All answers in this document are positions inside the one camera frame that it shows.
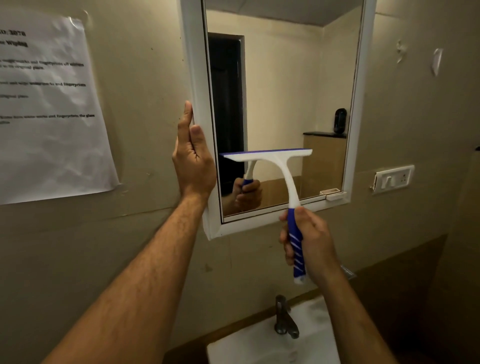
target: chrome faucet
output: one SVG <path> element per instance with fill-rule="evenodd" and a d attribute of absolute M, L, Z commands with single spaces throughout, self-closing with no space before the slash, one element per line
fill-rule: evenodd
<path fill-rule="evenodd" d="M 299 328 L 293 318 L 288 314 L 291 309 L 285 296 L 279 294 L 275 298 L 276 323 L 275 331 L 277 334 L 289 334 L 292 339 L 298 339 L 300 336 Z"/>

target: dark doorway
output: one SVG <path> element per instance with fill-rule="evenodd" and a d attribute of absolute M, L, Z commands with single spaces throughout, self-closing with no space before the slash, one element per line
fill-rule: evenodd
<path fill-rule="evenodd" d="M 243 92 L 240 37 L 209 33 L 210 69 L 218 153 L 243 152 Z M 218 158 L 222 196 L 232 192 L 244 163 Z"/>

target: faucet handle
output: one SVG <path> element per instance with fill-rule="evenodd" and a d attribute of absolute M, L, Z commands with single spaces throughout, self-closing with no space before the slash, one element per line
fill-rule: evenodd
<path fill-rule="evenodd" d="M 275 307 L 277 312 L 290 312 L 292 310 L 288 304 L 287 298 L 281 294 L 275 297 Z"/>

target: mirror frame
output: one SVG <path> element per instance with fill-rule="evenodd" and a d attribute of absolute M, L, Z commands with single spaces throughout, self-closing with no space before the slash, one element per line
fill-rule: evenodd
<path fill-rule="evenodd" d="M 344 167 L 342 191 L 332 195 L 319 195 L 301 200 L 301 204 L 311 211 L 320 211 L 350 202 L 360 122 L 367 73 L 367 58 L 373 35 L 376 0 L 364 0 L 360 24 L 357 67 L 353 86 L 348 125 L 347 153 Z M 213 99 L 209 69 L 208 31 L 204 0 L 178 0 L 180 28 L 185 61 L 188 64 L 191 82 L 190 100 L 193 105 L 194 123 L 202 127 L 208 149 L 214 156 L 218 174 L 218 154 L 215 143 Z M 213 239 L 239 231 L 254 229 L 278 221 L 278 217 L 288 207 L 288 203 L 248 211 L 223 217 L 221 195 L 218 183 L 208 199 L 203 215 L 203 226 L 207 238 Z"/>

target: wash basin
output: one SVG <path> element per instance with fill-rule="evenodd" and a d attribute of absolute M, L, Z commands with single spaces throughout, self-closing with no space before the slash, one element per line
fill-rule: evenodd
<path fill-rule="evenodd" d="M 277 334 L 274 316 L 208 345 L 210 364 L 340 364 L 323 297 L 292 307 L 290 315 L 298 339 Z"/>

